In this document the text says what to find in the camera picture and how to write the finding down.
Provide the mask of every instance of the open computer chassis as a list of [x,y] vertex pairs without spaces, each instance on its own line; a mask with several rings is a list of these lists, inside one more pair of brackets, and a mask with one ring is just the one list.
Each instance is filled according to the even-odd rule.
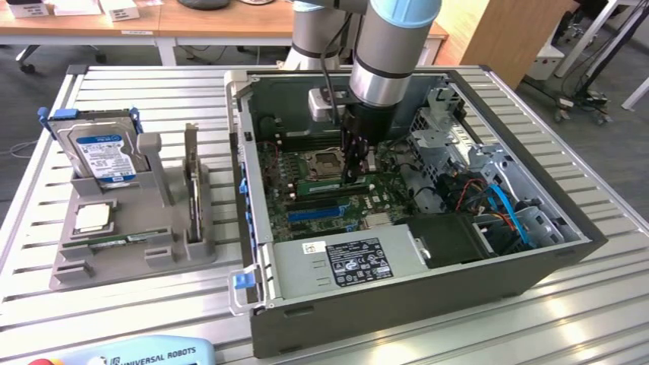
[[[291,154],[298,151],[303,158],[306,149],[331,151],[340,143],[339,127],[314,122],[310,114],[308,91],[324,80],[312,71],[236,72],[240,121],[231,133],[231,149],[234,166],[240,167],[235,168],[242,192],[236,204],[247,267],[240,273],[254,275],[255,283],[240,290],[247,300],[238,299],[231,287],[231,306],[234,312],[251,315],[256,357],[272,357],[522,295],[607,242],[455,70],[416,71],[398,110],[388,139],[403,141],[410,152],[390,161],[402,175],[391,186],[400,186],[406,193],[394,195],[386,184],[366,184],[358,197],[346,195],[343,203],[336,200],[346,205],[323,210],[318,208],[320,199],[308,197],[296,212],[282,210],[274,199],[291,209],[295,203],[290,199],[299,204],[302,196],[327,193],[331,201],[332,194],[343,191],[322,191],[339,188],[336,183],[310,181],[316,184],[310,189],[304,189],[303,179],[294,180],[302,189],[284,183],[292,173],[304,178],[304,161],[298,167],[291,165]],[[347,85],[348,78],[346,71],[334,73],[338,85]],[[486,143],[474,133],[466,106],[494,132],[496,142]],[[327,167],[336,165],[334,157],[327,158]],[[308,168],[307,175],[320,173],[315,170]],[[454,187],[454,179],[464,175]],[[499,213],[503,205],[495,203],[495,196],[486,197],[486,206],[460,208],[459,192],[467,193],[472,179],[478,180],[476,191],[503,187],[504,200],[516,204],[510,218]],[[416,206],[396,210],[395,204],[386,204],[404,194]],[[375,195],[383,204],[379,211]],[[494,214],[483,214],[491,205]],[[356,214],[359,222],[327,223],[323,219],[332,214],[339,220]],[[527,232],[526,241],[524,232],[516,232],[511,224],[515,217]],[[302,226],[295,233],[294,224]],[[514,237],[507,245],[499,244],[503,233]],[[359,254],[360,245],[370,245],[371,251]],[[348,274],[363,275],[355,270],[356,263],[378,251],[386,254],[388,268],[372,266],[367,271],[372,278],[352,280]],[[351,261],[356,258],[356,263],[342,261],[343,256]],[[351,265],[348,271],[336,266],[340,264]]]

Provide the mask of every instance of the aluminum extrusion table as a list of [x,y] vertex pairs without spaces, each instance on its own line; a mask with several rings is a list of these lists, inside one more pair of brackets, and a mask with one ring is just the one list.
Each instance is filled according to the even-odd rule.
[[[50,291],[72,187],[71,165],[45,133],[0,231],[7,255],[0,276],[0,362],[23,364],[46,354],[144,334],[207,338],[219,363],[235,364],[649,360],[647,222],[496,75],[476,67],[458,70],[610,243],[520,297],[283,357],[256,359],[248,318],[234,317],[227,306],[227,273],[242,266],[242,255],[227,143],[226,68],[90,67],[87,74],[66,76],[54,108],[102,110],[136,105],[143,128],[162,132],[160,155],[168,166],[180,164],[184,155],[184,124],[198,123],[199,153],[211,168],[219,260],[182,274]],[[494,138],[472,110],[468,121],[482,138]]]

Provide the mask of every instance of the white cable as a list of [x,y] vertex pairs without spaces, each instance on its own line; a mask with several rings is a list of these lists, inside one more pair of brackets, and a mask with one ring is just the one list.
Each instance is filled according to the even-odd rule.
[[22,154],[17,154],[17,153],[21,152],[22,150],[25,150],[33,144],[37,144],[38,141],[39,140],[37,139],[35,141],[15,144],[14,146],[10,147],[9,151],[3,151],[3,152],[0,152],[0,154],[11,154],[11,156],[14,156],[17,158],[33,158],[33,156],[23,156]]

